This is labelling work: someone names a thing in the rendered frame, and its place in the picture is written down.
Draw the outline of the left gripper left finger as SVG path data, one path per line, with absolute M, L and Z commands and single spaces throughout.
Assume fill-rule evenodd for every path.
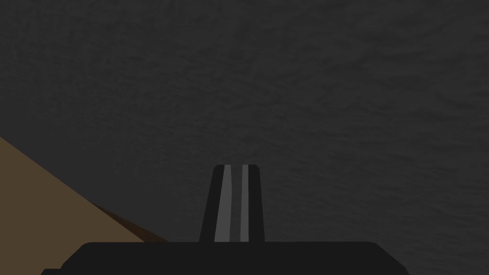
M 231 166 L 216 165 L 213 168 L 199 242 L 229 242 L 231 213 Z

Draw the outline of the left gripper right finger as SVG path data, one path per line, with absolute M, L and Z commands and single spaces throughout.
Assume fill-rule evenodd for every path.
M 242 166 L 240 241 L 265 242 L 262 185 L 258 165 Z

